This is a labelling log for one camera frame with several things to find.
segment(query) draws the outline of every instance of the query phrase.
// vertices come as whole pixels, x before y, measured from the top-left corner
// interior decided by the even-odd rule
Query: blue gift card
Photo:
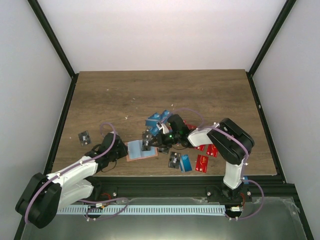
[[[180,169],[182,173],[192,171],[189,156],[187,154],[181,156]]]

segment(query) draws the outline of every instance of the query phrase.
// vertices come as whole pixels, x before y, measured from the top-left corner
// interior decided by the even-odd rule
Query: brown wood surface
[[[75,87],[61,141],[53,165],[58,171],[80,159],[103,140],[99,126],[111,122],[124,142],[141,139],[145,119],[155,112],[191,108],[200,112],[207,124],[230,118],[250,134],[255,146],[245,169],[247,175],[274,175],[276,169],[254,98],[244,70],[166,70],[81,72]],[[187,111],[178,113],[189,124],[200,118]],[[78,134],[88,131],[92,143],[81,146]],[[193,171],[181,173],[168,167],[169,156],[127,162],[118,160],[115,169],[103,176],[224,175],[225,160],[210,157],[207,173],[195,171],[196,149],[188,154]],[[104,170],[112,168],[113,162]]]

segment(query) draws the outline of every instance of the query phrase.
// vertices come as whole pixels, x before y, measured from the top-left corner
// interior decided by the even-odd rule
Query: gray floor
[[[246,203],[243,215],[259,207]],[[298,209],[291,199],[267,197],[261,212],[247,220],[223,216],[117,216],[87,222],[82,215],[57,215],[45,228],[27,225],[23,240],[303,240]]]

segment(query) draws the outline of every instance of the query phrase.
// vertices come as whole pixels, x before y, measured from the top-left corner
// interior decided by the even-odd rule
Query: black metal frame
[[[44,31],[50,39],[54,49],[60,57],[63,65],[71,77],[71,84],[67,93],[67,97],[62,109],[62,113],[59,119],[58,127],[53,139],[49,157],[45,166],[44,174],[51,172],[53,163],[57,154],[58,146],[60,143],[61,135],[66,122],[67,114],[69,111],[70,103],[73,97],[73,93],[78,80],[78,75],[75,74],[67,56],[65,55],[55,33],[53,32],[44,12],[41,9],[37,0],[28,0],[35,15],[39,19]],[[299,217],[304,227],[307,239],[314,239],[311,233],[308,221],[306,219],[304,210],[300,203],[299,196],[297,194],[294,184],[286,183],[286,178],[279,161],[279,157],[268,127],[268,123],[261,107],[258,93],[253,81],[253,75],[257,71],[260,63],[270,48],[273,40],[279,32],[281,26],[289,15],[296,0],[287,0],[284,4],[279,16],[277,17],[270,33],[268,34],[261,50],[259,51],[252,67],[247,72],[247,78],[254,101],[257,106],[264,133],[270,148],[272,159],[276,168],[277,175],[260,175],[260,176],[248,176],[248,179],[258,182],[267,197],[292,197],[296,206],[300,209]],[[138,197],[207,197],[207,190],[210,186],[220,186],[223,181],[222,176],[174,176],[174,177],[99,177],[102,183],[102,188],[105,190],[112,189],[115,191],[118,197],[138,198]],[[252,197],[260,196],[260,190],[253,184],[245,185],[252,193]],[[24,219],[22,218],[17,229],[15,240],[19,240],[22,237],[22,233],[25,227]]]

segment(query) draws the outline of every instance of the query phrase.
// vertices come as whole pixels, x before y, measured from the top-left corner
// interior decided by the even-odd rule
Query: white cable tray
[[[109,205],[102,211],[94,209],[90,215],[113,215],[125,205]],[[69,205],[57,212],[59,215],[84,215],[88,205]],[[129,205],[120,215],[203,215],[224,216],[224,205]]]

